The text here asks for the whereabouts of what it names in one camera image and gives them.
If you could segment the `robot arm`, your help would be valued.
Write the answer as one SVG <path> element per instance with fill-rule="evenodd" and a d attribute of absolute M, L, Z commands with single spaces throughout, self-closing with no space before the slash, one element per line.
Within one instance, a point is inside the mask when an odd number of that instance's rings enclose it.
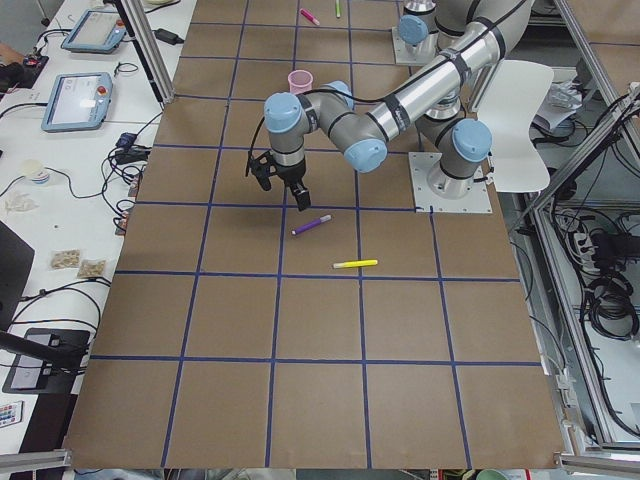
<path fill-rule="evenodd" d="M 436 55 L 439 30 L 435 1 L 405 1 L 392 30 L 395 60 L 399 65 L 426 65 Z"/>
<path fill-rule="evenodd" d="M 529 21 L 528 1 L 445 1 L 435 12 L 440 34 L 450 44 L 403 84 L 358 114 L 348 86 L 335 81 L 301 94 L 274 93 L 264 104 L 263 127 L 270 148 L 249 156 L 245 172 L 263 190 L 279 177 L 299 210 L 311 204 L 303 183 L 304 137 L 322 130 L 351 166 L 362 173 L 376 169 L 390 140 L 419 121 L 430 108 L 458 93 L 479 70 L 502 60 L 522 37 Z"/>

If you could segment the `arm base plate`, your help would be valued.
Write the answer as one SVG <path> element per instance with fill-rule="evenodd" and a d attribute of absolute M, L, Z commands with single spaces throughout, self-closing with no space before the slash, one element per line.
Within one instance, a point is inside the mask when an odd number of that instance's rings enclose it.
<path fill-rule="evenodd" d="M 426 39 L 416 46 L 406 43 L 397 27 L 391 29 L 395 63 L 404 66 L 424 66 L 436 55 L 438 33 L 428 34 Z"/>
<path fill-rule="evenodd" d="M 409 168 L 415 210 L 424 213 L 491 214 L 482 167 L 471 178 L 457 180 L 440 169 L 440 153 L 410 152 Z"/>

